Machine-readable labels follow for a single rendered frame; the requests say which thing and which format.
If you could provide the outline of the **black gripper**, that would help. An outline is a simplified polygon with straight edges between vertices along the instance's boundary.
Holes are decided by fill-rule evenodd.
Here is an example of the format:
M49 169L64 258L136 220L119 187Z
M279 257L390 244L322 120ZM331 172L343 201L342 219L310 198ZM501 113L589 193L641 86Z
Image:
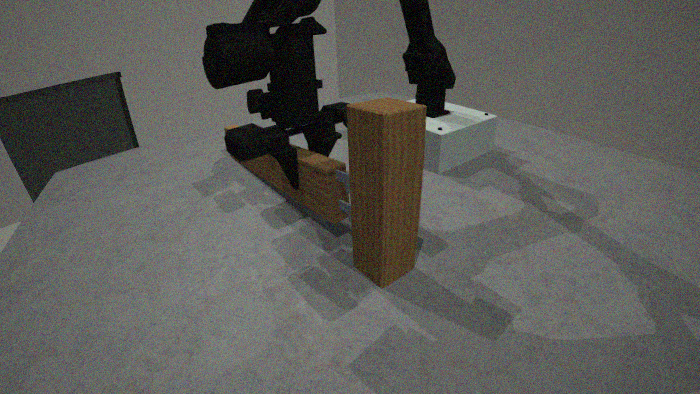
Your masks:
M347 127L349 103L324 105L319 111L317 93L322 81L316 80L315 71L270 77L267 88L273 96L272 121L276 125L262 128L250 123L227 130L224 136L227 152L240 162L269 153L279 162L292 187L299 190L297 149L289 145L289 137L303 133L309 151L328 157L342 137L335 132L335 124L343 122Z

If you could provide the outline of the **wooden post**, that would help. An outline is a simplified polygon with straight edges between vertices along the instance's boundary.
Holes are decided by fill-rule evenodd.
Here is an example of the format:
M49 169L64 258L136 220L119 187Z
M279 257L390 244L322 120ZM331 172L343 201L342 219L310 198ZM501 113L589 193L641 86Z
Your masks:
M346 105L353 265L381 289L415 266L426 110L389 97Z

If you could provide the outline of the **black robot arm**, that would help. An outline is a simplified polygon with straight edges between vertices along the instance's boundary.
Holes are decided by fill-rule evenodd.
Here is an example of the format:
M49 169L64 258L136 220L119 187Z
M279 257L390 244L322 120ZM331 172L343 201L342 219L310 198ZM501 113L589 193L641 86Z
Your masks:
M327 29L312 14L321 0L254 0L242 23L206 26L203 66L214 89L245 84L273 76L315 71L313 35ZM402 57L409 84L418 84L416 103L426 105L426 117L449 114L445 89L455 86L456 76L446 48L434 35L428 0L399 0L410 43ZM278 27L279 26L279 27ZM278 27L274 34L270 28ZM441 81L441 82L440 82ZM247 92L249 113L274 119L272 92L261 88Z

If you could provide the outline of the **wooden side rail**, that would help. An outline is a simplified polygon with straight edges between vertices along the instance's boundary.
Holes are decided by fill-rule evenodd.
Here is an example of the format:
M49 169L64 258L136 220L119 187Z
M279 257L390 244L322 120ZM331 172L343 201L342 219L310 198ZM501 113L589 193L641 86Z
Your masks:
M351 222L350 177L346 173L346 164L289 145L297 149L299 190L292 187L279 162L269 153L246 162L230 156L332 224L346 218Z

